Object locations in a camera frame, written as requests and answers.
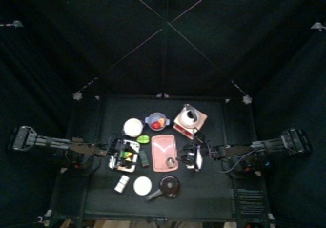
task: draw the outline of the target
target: white plate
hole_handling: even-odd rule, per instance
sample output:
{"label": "white plate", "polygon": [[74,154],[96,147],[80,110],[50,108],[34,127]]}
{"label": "white plate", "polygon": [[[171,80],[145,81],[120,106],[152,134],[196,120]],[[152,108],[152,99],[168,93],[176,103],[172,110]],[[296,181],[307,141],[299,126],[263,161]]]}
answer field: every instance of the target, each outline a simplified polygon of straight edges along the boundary
{"label": "white plate", "polygon": [[150,181],[146,177],[141,176],[134,180],[133,189],[137,195],[142,196],[149,192]]}

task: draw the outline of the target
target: green vegetable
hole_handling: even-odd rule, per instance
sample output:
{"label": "green vegetable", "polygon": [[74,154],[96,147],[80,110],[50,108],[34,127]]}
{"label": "green vegetable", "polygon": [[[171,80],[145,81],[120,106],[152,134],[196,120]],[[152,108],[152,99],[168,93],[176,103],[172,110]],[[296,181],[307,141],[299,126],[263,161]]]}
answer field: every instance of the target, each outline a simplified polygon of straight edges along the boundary
{"label": "green vegetable", "polygon": [[148,137],[146,135],[140,135],[140,136],[137,137],[137,143],[140,143],[140,144],[146,144],[146,143],[149,143],[149,137]]}

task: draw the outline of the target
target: white cup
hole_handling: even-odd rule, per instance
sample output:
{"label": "white cup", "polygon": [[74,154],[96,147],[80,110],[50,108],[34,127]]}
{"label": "white cup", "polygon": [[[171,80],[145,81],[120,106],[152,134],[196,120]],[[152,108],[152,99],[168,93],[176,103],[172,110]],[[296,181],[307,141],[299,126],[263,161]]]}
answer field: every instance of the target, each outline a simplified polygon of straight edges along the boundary
{"label": "white cup", "polygon": [[137,137],[142,128],[142,122],[137,118],[129,118],[122,124],[121,134],[129,137]]}

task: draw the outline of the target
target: food item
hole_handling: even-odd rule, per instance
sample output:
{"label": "food item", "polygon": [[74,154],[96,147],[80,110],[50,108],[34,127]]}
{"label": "food item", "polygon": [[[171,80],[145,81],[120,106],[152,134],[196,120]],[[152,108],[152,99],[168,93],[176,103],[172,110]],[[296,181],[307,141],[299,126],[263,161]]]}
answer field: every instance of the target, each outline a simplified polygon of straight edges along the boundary
{"label": "food item", "polygon": [[164,117],[161,117],[161,118],[157,120],[157,122],[159,122],[160,127],[164,127],[164,126],[165,126],[165,118],[164,118]]}
{"label": "food item", "polygon": [[140,144],[146,144],[146,143],[149,143],[149,137],[148,137],[146,135],[140,135],[140,136],[137,137],[137,143],[140,143]]}
{"label": "food item", "polygon": [[161,128],[161,126],[160,126],[160,124],[159,124],[157,121],[155,121],[153,123],[150,123],[149,126],[150,126],[155,130],[157,130],[157,129]]}
{"label": "food item", "polygon": [[130,152],[122,152],[121,153],[121,157],[122,158],[129,158],[132,156],[132,153]]}

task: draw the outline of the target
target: pink cutting board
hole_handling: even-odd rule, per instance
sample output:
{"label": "pink cutting board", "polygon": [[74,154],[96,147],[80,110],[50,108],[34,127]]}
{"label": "pink cutting board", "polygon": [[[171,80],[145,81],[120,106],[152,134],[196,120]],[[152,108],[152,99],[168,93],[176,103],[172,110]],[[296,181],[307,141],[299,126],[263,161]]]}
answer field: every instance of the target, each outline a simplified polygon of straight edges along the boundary
{"label": "pink cutting board", "polygon": [[171,157],[176,161],[176,140],[173,135],[157,135],[150,138],[150,158],[152,170],[155,172],[169,172],[177,169],[168,168],[167,159]]}

